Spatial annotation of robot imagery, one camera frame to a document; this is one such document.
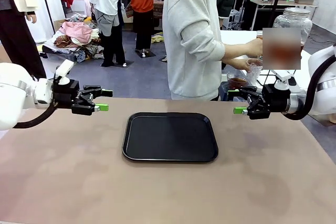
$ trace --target jar lid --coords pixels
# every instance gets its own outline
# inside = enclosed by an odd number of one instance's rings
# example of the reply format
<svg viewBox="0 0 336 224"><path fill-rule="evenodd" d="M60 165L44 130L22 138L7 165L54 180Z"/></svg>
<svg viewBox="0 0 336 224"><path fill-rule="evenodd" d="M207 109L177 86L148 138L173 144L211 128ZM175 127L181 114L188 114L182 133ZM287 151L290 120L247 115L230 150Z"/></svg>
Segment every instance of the jar lid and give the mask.
<svg viewBox="0 0 336 224"><path fill-rule="evenodd" d="M285 14L297 16L297 17L308 17L310 11L303 8L288 7L284 11Z"/></svg>

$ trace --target gray sweatshirt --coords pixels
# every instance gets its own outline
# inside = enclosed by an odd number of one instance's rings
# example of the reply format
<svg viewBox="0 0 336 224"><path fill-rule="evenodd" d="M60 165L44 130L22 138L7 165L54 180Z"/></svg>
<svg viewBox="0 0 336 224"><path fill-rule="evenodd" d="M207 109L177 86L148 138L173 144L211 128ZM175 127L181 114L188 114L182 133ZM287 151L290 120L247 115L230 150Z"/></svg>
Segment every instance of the gray sweatshirt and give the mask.
<svg viewBox="0 0 336 224"><path fill-rule="evenodd" d="M172 99L217 97L225 46L216 0L164 0L163 34Z"/></svg>

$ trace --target person in gray sweatshirt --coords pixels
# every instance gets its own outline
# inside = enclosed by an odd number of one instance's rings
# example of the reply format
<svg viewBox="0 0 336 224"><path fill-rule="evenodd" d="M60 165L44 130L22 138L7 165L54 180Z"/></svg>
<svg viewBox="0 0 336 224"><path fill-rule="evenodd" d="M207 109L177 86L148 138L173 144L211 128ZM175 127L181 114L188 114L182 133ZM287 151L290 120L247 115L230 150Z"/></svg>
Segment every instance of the person in gray sweatshirt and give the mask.
<svg viewBox="0 0 336 224"><path fill-rule="evenodd" d="M246 60L261 56L261 39L247 44L221 41L216 0L164 0L163 33L172 99L218 99L222 62L249 71Z"/></svg>

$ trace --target blurred square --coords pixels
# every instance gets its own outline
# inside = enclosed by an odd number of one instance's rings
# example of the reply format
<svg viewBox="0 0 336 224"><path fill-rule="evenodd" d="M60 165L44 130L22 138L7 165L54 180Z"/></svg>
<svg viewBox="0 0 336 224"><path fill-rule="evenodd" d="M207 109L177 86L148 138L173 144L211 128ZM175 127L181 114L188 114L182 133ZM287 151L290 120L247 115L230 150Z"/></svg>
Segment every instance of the blurred square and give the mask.
<svg viewBox="0 0 336 224"><path fill-rule="evenodd" d="M300 28L264 28L262 31L263 69L301 69Z"/></svg>

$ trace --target gray shorts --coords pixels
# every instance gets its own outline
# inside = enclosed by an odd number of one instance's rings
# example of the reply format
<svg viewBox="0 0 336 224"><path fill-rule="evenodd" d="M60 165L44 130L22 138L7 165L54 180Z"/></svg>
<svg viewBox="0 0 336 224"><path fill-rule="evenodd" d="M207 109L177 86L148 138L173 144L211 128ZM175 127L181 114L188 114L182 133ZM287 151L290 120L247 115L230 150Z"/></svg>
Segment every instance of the gray shorts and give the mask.
<svg viewBox="0 0 336 224"><path fill-rule="evenodd" d="M111 36L112 26L119 26L118 15L107 15L95 9L99 32L104 36Z"/></svg>

